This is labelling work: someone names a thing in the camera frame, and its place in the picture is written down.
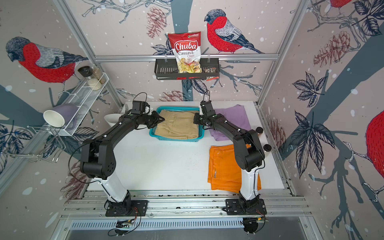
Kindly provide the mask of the khaki pants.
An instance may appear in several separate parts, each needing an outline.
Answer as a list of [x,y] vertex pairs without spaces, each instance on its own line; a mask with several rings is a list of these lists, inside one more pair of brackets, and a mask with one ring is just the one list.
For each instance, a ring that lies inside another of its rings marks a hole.
[[197,111],[162,110],[160,116],[165,120],[159,123],[155,135],[173,140],[192,140],[199,137],[199,126],[194,124]]

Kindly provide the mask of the lilac pants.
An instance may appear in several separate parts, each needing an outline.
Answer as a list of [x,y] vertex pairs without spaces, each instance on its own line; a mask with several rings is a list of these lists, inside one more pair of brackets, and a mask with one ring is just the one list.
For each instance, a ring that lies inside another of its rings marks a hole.
[[[235,105],[225,109],[215,109],[216,114],[222,114],[229,122],[244,130],[251,130],[251,125],[245,107]],[[222,133],[210,129],[211,136],[218,142],[228,141],[229,139]]]

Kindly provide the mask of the orange pants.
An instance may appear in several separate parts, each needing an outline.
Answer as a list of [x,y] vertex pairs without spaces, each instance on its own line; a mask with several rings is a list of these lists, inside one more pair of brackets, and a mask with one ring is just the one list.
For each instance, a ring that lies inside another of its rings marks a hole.
[[208,183],[212,190],[238,193],[242,186],[242,172],[235,160],[234,145],[211,146]]

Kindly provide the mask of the turquoise pants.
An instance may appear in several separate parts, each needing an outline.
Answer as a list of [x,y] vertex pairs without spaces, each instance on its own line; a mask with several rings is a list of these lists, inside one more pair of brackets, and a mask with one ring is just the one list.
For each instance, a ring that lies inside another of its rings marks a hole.
[[162,106],[157,108],[157,113],[161,113],[162,111],[170,111],[170,112],[191,112],[197,111],[199,112],[199,108],[192,107],[174,107],[174,106]]

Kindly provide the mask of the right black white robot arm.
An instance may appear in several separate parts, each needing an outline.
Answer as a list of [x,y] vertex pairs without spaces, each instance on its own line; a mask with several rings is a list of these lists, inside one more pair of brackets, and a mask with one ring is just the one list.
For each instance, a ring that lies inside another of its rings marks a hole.
[[234,145],[236,163],[242,169],[240,200],[246,204],[260,198],[257,189],[259,171],[265,166],[265,152],[255,130],[242,129],[222,114],[217,114],[211,101],[200,102],[201,113],[195,114],[194,123],[224,134]]

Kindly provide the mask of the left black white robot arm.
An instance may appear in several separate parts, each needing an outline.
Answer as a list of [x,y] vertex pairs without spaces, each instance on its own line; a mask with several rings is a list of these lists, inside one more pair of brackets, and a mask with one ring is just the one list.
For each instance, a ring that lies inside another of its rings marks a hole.
[[126,113],[102,135],[86,140],[81,146],[80,170],[87,177],[96,180],[108,196],[109,201],[123,203],[129,198],[129,191],[122,185],[115,173],[117,162],[114,154],[116,145],[140,125],[148,129],[165,121],[157,112]]

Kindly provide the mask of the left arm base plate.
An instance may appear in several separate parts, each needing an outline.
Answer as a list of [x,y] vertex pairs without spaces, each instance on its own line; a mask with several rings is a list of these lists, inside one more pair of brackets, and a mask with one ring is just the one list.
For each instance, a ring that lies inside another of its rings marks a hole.
[[144,217],[147,212],[149,201],[131,201],[127,207],[121,203],[107,200],[104,204],[106,217]]

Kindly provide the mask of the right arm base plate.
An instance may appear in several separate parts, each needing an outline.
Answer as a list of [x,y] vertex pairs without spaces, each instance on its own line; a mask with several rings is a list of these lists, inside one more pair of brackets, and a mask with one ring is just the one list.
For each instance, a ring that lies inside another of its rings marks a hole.
[[255,198],[250,201],[243,199],[226,199],[222,208],[227,215],[266,215],[267,210],[263,199]]

